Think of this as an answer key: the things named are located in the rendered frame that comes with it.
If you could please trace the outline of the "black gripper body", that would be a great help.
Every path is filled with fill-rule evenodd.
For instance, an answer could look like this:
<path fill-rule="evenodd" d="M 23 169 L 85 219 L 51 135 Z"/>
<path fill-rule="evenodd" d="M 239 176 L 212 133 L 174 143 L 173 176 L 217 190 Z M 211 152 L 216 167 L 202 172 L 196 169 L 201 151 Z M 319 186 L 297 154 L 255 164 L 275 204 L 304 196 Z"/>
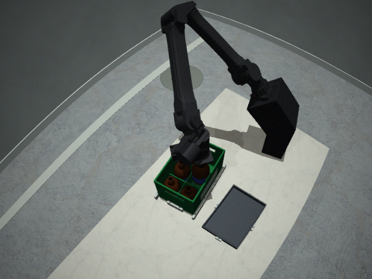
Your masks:
<path fill-rule="evenodd" d="M 202 164 L 213 163 L 213 156 L 212 156 L 209 146 L 206 149 L 202 149 L 201 151 L 203 151 L 203 159 L 194 161 L 194 165 L 198 167 L 198 166 L 201 166 Z"/>

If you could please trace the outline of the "green crate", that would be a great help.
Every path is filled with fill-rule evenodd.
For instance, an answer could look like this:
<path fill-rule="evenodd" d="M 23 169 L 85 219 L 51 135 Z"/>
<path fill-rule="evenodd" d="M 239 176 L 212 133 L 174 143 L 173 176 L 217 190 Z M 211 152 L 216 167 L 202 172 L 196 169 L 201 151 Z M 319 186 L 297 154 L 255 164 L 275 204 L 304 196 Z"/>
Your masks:
<path fill-rule="evenodd" d="M 184 211 L 193 215 L 198 206 L 201 204 L 208 190 L 212 186 L 221 168 L 223 167 L 224 154 L 226 150 L 211 143 L 209 143 L 209 147 L 214 149 L 215 152 L 211 151 L 213 156 L 213 163 L 208 164 L 210 166 L 210 174 L 208 175 L 203 185 L 198 185 L 193 182 L 192 173 L 189 175 L 186 181 L 176 177 L 174 175 L 174 167 L 178 162 L 173 161 L 170 157 L 170 159 L 167 161 L 167 163 L 164 165 L 160 173 L 153 181 L 155 183 L 159 197 L 178 205 L 179 207 L 183 208 Z M 172 176 L 179 180 L 181 184 L 181 189 L 179 190 L 179 192 L 175 192 L 164 185 L 165 180 L 169 176 Z M 190 185 L 197 190 L 197 195 L 193 200 L 180 194 L 181 190 L 187 185 Z"/>

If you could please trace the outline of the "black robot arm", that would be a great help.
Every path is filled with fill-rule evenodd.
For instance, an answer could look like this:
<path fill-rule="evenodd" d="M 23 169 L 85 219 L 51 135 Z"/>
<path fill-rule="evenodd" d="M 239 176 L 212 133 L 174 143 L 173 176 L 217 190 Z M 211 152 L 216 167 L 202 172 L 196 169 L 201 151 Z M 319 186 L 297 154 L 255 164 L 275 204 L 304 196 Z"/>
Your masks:
<path fill-rule="evenodd" d="M 174 123 L 184 133 L 179 144 L 170 145 L 171 158 L 190 166 L 203 159 L 202 149 L 209 146 L 210 133 L 205 129 L 192 88 L 185 24 L 188 24 L 226 63 L 233 82 L 249 84 L 252 99 L 268 101 L 277 86 L 269 84 L 260 69 L 249 59 L 236 53 L 228 42 L 207 22 L 194 1 L 178 4 L 161 17 L 162 33 L 166 34 L 174 92 Z M 187 21 L 188 20 L 188 21 Z"/>

